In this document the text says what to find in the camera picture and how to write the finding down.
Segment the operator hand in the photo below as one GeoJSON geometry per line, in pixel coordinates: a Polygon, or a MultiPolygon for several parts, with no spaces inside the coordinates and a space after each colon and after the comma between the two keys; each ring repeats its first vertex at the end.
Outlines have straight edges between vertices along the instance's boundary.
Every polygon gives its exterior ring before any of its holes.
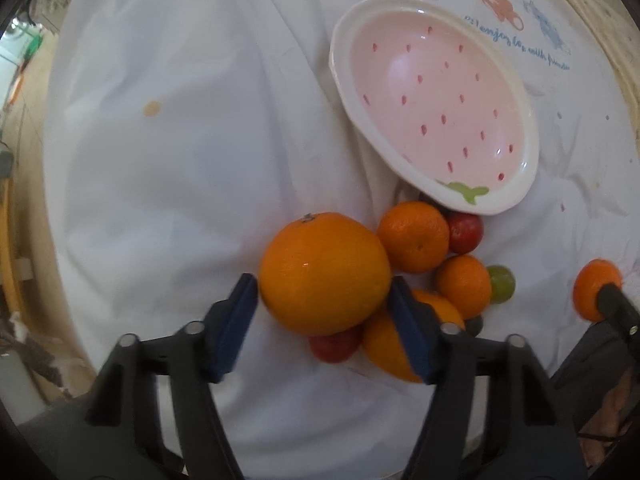
{"type": "MultiPolygon", "coordinates": [[[[618,384],[606,393],[601,407],[589,422],[582,427],[582,434],[588,436],[613,439],[622,432],[623,411],[626,408],[632,387],[634,386],[634,370],[626,370],[618,384]]],[[[588,468],[599,466],[606,456],[606,449],[611,441],[580,439],[582,455],[588,468]]]]}

